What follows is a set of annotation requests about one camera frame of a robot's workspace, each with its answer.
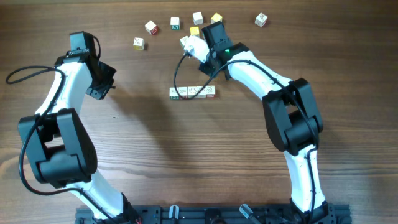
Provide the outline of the wooden block red trim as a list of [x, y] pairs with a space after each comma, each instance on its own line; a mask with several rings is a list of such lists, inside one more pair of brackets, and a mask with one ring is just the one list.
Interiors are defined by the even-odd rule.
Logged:
[[171, 100], [178, 100], [179, 99], [179, 95], [177, 93], [177, 91], [175, 90], [174, 87], [170, 87], [169, 89], [169, 98]]

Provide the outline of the wooden block red edge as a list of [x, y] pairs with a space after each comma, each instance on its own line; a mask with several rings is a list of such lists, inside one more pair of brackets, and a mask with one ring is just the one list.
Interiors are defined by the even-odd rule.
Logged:
[[206, 86], [206, 97], [207, 98], [214, 98], [216, 95], [216, 88], [215, 86]]

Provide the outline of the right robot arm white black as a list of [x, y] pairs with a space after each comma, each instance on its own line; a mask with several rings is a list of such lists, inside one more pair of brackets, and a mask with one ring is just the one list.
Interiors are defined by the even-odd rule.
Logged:
[[269, 139], [284, 153], [292, 184], [291, 202], [307, 217], [325, 202], [317, 169], [319, 134], [323, 130], [312, 88], [303, 78], [285, 78], [260, 62], [242, 43], [234, 44], [224, 24], [202, 28], [195, 45], [200, 70], [211, 78], [221, 71], [261, 99]]

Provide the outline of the wooden block red picture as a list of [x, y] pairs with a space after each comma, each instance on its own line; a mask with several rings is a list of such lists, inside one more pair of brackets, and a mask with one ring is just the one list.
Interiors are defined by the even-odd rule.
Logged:
[[188, 86], [187, 87], [187, 96], [188, 98], [194, 98], [196, 93], [198, 91], [198, 87], [197, 86]]

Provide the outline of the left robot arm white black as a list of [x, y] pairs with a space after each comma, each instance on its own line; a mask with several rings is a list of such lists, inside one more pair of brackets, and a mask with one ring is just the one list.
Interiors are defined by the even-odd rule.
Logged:
[[54, 66], [34, 67], [55, 79], [34, 115], [19, 121], [19, 176], [37, 195], [72, 193], [91, 210], [90, 223], [140, 223], [126, 196], [97, 170], [96, 149], [79, 117], [86, 95], [102, 100], [113, 88], [116, 71], [100, 57], [97, 37], [81, 31], [70, 34], [70, 50]]

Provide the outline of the wooden block red bottom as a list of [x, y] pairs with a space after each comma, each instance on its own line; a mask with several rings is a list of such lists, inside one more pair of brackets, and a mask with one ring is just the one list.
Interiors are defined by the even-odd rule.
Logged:
[[177, 88], [180, 98], [187, 99], [188, 98], [188, 88], [187, 87], [178, 87]]

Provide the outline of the wooden block picture top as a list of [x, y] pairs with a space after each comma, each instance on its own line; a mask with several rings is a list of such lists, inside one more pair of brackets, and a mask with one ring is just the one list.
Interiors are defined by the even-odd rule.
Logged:
[[198, 94], [197, 94], [197, 98], [206, 98], [206, 88], [203, 86], [199, 86], [197, 88], [198, 90]]

